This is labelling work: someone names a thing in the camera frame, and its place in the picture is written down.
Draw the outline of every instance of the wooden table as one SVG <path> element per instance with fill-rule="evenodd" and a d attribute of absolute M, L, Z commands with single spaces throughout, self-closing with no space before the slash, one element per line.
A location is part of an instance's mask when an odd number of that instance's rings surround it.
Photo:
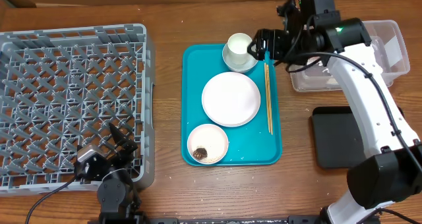
<path fill-rule="evenodd" d="M 402 31 L 411 72 L 390 91 L 410 126 L 422 135 L 422 0 L 338 0 L 343 18 L 395 20 Z M 347 189 L 346 170 L 324 171 L 317 166 L 309 117 L 325 105 L 347 105 L 341 92 L 297 93 L 282 67 L 276 69 L 283 155 L 262 167 L 198 168 L 180 153 L 181 70 L 184 50 L 192 44 L 223 43 L 230 35 L 253 36 L 260 28 L 281 28 L 277 2 L 186 5 L 127 5 L 8 9 L 0 31 L 69 28 L 143 23 L 156 45 L 154 127 L 156 176 L 142 191 L 142 207 L 150 217 L 180 219 L 225 217 L 287 217 L 317 214 Z M 23 223 L 40 196 L 0 199 L 0 222 Z M 392 209 L 422 221 L 422 195 Z M 61 192 L 42 203 L 31 223 L 86 223 L 98 217 L 95 192 Z M 385 223 L 403 223 L 391 215 Z"/>

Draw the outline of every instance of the plastic crate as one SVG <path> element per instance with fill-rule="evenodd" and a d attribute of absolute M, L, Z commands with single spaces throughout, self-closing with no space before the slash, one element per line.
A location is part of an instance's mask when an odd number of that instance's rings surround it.
<path fill-rule="evenodd" d="M 371 20 L 363 22 L 372 39 L 375 59 L 383 69 L 381 74 L 387 86 L 394 79 L 410 71 L 406 45 L 398 25 L 393 20 Z M 322 64 L 303 72 L 291 73 L 293 88 L 298 92 L 341 90 L 336 79 Z"/>
<path fill-rule="evenodd" d="M 61 186 L 77 146 L 110 154 L 108 123 L 139 143 L 129 169 L 137 188 L 152 184 L 155 49 L 143 25 L 5 32 L 0 45 L 0 196 Z"/>

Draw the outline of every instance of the small white plate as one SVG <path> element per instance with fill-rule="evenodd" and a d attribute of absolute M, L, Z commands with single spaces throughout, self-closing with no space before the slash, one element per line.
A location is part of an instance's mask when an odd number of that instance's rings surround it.
<path fill-rule="evenodd" d="M 246 61 L 246 63 L 244 63 L 242 65 L 237 65 L 235 63 L 232 63 L 231 60 L 230 60 L 229 47 L 227 46 L 227 44 L 224 45 L 222 54 L 223 54 L 224 63 L 233 72 L 246 73 L 247 71 L 251 70 L 256 65 L 256 63 L 258 62 L 258 60 L 256 60 L 254 57 L 252 57 L 252 55 L 248 54 L 249 59 Z"/>
<path fill-rule="evenodd" d="M 198 148 L 205 148 L 208 157 L 196 159 L 193 152 Z M 187 138 L 187 150 L 195 161 L 205 165 L 214 164 L 226 155 L 229 150 L 229 139 L 224 130 L 217 125 L 199 125 Z"/>
<path fill-rule="evenodd" d="M 256 84 L 237 72 L 223 72 L 211 78 L 202 91 L 202 107 L 216 124 L 236 127 L 258 113 L 261 96 Z"/>

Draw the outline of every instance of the blue tray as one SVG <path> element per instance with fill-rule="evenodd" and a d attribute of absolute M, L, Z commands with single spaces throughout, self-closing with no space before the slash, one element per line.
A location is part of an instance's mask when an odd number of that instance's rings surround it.
<path fill-rule="evenodd" d="M 201 96 L 205 84 L 217 74 L 229 72 L 223 61 L 224 44 L 193 45 L 183 55 L 182 112 L 181 112 L 181 153 L 190 165 L 209 166 L 196 162 L 187 150 L 187 138 L 199 125 L 214 124 L 202 108 Z M 261 105 L 255 118 L 236 128 L 221 126 L 229 138 L 226 156 L 212 165 L 270 165 L 282 155 L 282 133 L 276 75 L 270 67 L 273 135 L 268 132 L 265 100 L 264 62 L 259 61 L 246 75 L 258 86 Z"/>

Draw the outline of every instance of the brown food item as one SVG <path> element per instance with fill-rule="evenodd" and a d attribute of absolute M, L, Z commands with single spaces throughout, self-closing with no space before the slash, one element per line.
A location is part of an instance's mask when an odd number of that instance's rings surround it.
<path fill-rule="evenodd" d="M 193 152 L 193 157 L 195 157 L 198 160 L 204 159 L 207 156 L 206 149 L 205 148 L 197 148 Z"/>

